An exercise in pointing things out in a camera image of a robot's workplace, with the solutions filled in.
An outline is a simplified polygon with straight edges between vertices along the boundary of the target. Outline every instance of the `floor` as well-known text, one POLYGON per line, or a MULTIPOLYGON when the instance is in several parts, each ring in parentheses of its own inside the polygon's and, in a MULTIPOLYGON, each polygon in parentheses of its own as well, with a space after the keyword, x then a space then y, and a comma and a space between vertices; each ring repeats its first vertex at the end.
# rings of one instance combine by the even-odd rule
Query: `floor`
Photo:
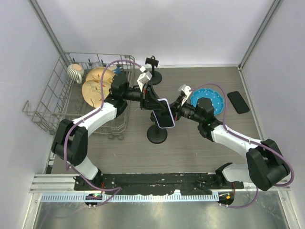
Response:
MULTIPOLYGON (((247 204, 255 192, 237 192, 235 206, 247 204)), ((277 192, 260 192, 244 209, 230 209, 215 202, 109 203, 82 209, 84 203, 40 203, 35 229, 288 229, 277 192)))
MULTIPOLYGON (((158 71, 163 80, 154 89, 160 98, 167 98, 170 103, 178 97, 181 85, 193 88, 203 83, 221 84, 226 93, 239 91, 246 100, 237 67, 163 68, 158 71)), ((168 129, 164 143, 154 145, 146 138, 146 131, 153 124, 149 119, 150 111, 139 109, 137 102, 131 102, 130 106, 124 140, 110 140, 105 135, 89 137, 88 157, 103 173, 213 172, 227 162, 245 163, 231 149, 202 138, 197 124, 185 118, 181 118, 175 128, 168 129)), ((244 135, 259 137, 252 113, 238 114, 230 102, 226 123, 244 135)), ((56 158, 52 173, 73 171, 66 172, 63 161, 56 158)))

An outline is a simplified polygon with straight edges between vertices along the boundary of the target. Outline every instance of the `smartphone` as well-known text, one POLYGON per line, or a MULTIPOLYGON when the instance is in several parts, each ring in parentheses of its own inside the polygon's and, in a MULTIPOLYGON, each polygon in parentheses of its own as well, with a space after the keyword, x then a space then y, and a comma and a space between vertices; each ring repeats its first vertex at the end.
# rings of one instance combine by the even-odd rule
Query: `smartphone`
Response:
POLYGON ((243 114, 250 111, 248 105, 238 91, 228 93, 228 98, 230 99, 237 113, 243 114))
POLYGON ((173 114, 167 99, 158 99, 165 107, 165 110, 153 110, 153 115, 161 129, 172 128, 175 126, 173 114))

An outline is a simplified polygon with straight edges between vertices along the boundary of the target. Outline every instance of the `dish rack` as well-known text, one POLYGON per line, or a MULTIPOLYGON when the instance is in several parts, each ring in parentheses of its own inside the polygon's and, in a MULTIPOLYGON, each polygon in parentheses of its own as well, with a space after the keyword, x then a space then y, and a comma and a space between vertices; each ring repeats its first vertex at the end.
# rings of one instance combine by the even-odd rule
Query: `dish rack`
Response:
MULTIPOLYGON (((85 81, 87 73, 92 69, 91 66, 94 62, 109 63, 115 60, 135 60, 131 55, 80 52, 67 52, 65 55, 69 64, 78 63, 84 68, 85 74, 82 84, 85 81)), ((121 65, 121 68, 127 75, 128 81, 132 85, 135 75, 135 66, 125 62, 116 64, 121 65)), ((85 102, 81 94, 82 84, 74 83, 68 77, 67 67, 68 65, 64 60, 59 57, 35 111, 29 110, 29 101, 25 103, 23 108, 23 112, 25 112, 27 116, 32 117, 32 122, 36 123, 41 129, 49 132, 51 135, 56 133, 59 122, 62 119, 66 118, 73 120, 94 109, 85 102)), ((118 135, 119 139, 123 139, 122 132, 127 126, 128 113, 129 106, 127 106, 122 115, 107 122, 105 125, 98 128, 95 133, 109 135, 109 138, 118 135)))

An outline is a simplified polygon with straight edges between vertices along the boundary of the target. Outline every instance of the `wall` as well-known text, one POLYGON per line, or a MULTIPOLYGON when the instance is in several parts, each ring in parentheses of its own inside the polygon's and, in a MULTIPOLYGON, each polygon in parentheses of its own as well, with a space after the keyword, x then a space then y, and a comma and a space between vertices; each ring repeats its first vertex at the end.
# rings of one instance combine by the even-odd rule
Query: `wall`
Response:
POLYGON ((291 185, 305 217, 305 2, 284 0, 244 73, 265 135, 274 139, 295 169, 291 185))
POLYGON ((27 1, 3 1, 0 18, 0 228, 20 229, 52 140, 22 108, 35 108, 58 54, 27 1))
POLYGON ((238 64, 273 0, 38 0, 67 52, 238 64))

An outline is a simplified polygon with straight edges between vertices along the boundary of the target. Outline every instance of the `wooden plate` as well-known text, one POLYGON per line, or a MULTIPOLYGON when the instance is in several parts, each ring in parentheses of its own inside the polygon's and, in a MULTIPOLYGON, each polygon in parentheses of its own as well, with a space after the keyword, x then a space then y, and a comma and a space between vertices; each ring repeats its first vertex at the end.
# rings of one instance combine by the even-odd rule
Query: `wooden plate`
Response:
MULTIPOLYGON (((103 94, 104 99, 109 95, 110 83, 103 82, 103 94)), ((88 80, 81 88, 82 96, 87 104, 97 108, 102 104, 101 96, 101 81, 100 80, 88 80)))
MULTIPOLYGON (((101 80, 102 73, 105 68, 94 68, 90 72, 88 72, 86 76, 86 81, 88 80, 101 80)), ((110 71, 109 69, 106 70, 103 81, 112 83, 112 78, 115 76, 115 73, 110 71)))

